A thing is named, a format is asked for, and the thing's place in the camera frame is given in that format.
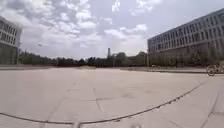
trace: building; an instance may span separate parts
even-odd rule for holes
[[[110,48],[108,48],[107,50],[107,58],[111,56],[111,53],[110,53]]]
[[[207,65],[224,59],[224,9],[148,39],[154,65]]]
[[[22,29],[0,16],[0,64],[17,64]]]

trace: tower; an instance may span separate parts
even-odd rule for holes
[[[110,56],[111,56],[110,48],[108,48],[107,57],[110,57]]]

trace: concrete ground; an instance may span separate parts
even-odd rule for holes
[[[73,68],[0,71],[1,128],[72,128],[79,122],[82,128],[221,128],[224,76]]]

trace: blue sky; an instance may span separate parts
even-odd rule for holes
[[[23,28],[21,48],[42,56],[106,57],[146,51],[146,39],[219,10],[223,0],[1,0]]]

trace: building facade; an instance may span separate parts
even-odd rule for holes
[[[207,65],[224,59],[224,9],[148,39],[150,64]]]
[[[17,64],[22,29],[0,16],[0,64]]]

